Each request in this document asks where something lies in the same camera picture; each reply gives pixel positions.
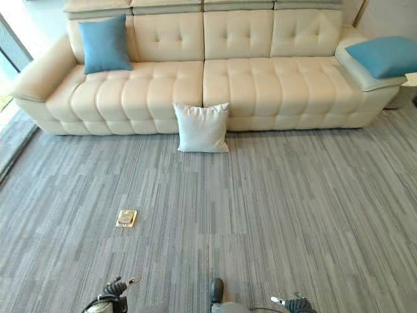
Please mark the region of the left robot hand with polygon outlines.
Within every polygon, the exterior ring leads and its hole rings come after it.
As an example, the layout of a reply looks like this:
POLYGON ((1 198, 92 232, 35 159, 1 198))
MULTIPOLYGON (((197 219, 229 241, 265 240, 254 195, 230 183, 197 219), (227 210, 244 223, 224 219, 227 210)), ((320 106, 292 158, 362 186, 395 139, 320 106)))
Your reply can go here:
POLYGON ((111 299, 111 300, 119 300, 121 295, 133 284, 140 282, 142 279, 142 275, 137 275, 132 277, 131 279, 125 281, 121 280, 121 277, 116 277, 113 281, 106 284, 103 289, 103 292, 98 297, 99 299, 111 299))

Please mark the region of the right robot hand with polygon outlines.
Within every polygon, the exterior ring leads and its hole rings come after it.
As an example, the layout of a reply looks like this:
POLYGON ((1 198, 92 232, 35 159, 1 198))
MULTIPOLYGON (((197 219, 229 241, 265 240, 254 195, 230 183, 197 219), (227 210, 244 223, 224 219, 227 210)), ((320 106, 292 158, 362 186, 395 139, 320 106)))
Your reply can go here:
POLYGON ((277 303, 279 305, 283 305, 286 310, 292 313, 310 313, 310 312, 316 312, 316 310, 313 309, 310 301, 302 296, 300 293, 295 292, 295 298, 293 299, 281 299, 276 296, 272 296, 270 300, 273 303, 277 303))

